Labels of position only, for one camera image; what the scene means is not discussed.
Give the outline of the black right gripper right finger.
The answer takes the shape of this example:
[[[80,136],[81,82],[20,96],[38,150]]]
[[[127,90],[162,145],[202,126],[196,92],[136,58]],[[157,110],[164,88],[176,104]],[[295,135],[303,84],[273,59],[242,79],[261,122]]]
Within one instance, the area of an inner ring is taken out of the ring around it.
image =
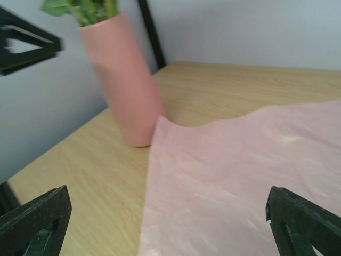
[[[280,255],[340,255],[339,216],[275,186],[265,210]]]

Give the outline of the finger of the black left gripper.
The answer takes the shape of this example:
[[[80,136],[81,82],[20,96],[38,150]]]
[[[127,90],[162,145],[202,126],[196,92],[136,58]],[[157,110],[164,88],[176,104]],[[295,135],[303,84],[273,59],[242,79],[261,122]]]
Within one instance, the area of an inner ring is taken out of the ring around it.
[[[1,8],[1,76],[55,58],[62,39]]]

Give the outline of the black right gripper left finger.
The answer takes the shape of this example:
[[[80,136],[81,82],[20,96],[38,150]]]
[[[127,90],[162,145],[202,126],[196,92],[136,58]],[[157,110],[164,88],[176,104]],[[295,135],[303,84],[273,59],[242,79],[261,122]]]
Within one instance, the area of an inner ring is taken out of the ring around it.
[[[63,185],[1,216],[1,255],[59,255],[71,212]]]

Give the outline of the white rose stem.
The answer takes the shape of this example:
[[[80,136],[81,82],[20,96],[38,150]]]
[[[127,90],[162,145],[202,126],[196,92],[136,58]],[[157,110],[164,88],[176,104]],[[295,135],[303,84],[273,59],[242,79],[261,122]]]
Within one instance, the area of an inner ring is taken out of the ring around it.
[[[44,0],[40,10],[54,17],[73,16],[81,27],[111,19],[120,14],[119,1]]]

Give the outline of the pink wrapping paper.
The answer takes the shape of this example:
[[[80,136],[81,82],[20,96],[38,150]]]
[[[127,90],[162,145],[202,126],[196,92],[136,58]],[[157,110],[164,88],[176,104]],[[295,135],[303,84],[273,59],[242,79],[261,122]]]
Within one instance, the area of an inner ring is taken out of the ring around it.
[[[277,255],[284,187],[340,215],[340,102],[269,106],[199,127],[158,121],[139,255]]]

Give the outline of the pink cylindrical vase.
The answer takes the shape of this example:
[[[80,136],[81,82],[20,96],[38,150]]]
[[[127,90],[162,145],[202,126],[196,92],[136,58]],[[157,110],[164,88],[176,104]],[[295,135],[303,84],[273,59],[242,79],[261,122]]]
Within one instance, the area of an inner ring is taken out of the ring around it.
[[[128,19],[121,13],[79,30],[125,141],[134,147],[149,146],[157,121],[166,112]]]

